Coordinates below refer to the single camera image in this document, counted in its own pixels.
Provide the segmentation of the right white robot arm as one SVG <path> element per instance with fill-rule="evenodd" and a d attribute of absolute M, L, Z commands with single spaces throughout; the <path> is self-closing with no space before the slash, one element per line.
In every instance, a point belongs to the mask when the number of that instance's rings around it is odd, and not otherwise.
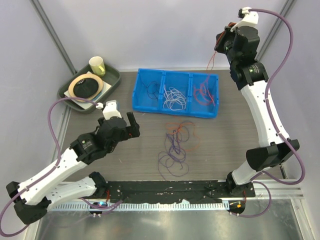
<path fill-rule="evenodd" d="M 216 36 L 214 49 L 227 57 L 230 76 L 249 106 L 259 142 L 258 147 L 246 151 L 245 162 L 226 177 L 225 190 L 233 198 L 242 194 L 257 174 L 288 160 L 293 155 L 288 144 L 295 150 L 300 148 L 299 141 L 290 138 L 277 113 L 270 119 L 268 111 L 274 110 L 275 105 L 266 90 L 269 77 L 265 66 L 256 60 L 259 43 L 256 28 L 235 23 Z"/>

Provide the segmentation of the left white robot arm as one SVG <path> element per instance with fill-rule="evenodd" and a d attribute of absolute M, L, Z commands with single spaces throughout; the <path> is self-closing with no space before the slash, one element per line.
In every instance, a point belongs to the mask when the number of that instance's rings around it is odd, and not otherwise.
<path fill-rule="evenodd" d="M 108 184 L 98 172 L 72 184 L 59 184 L 73 173 L 87 167 L 95 160 L 112 153 L 117 144 L 140 136 L 140 126 L 133 112 L 127 112 L 130 125 L 122 117 L 98 119 L 95 131 L 78 136 L 56 160 L 37 175 L 24 182 L 12 181 L 6 186 L 13 199 L 18 218 L 29 225 L 44 217 L 55 206 L 75 198 L 102 199 Z"/>

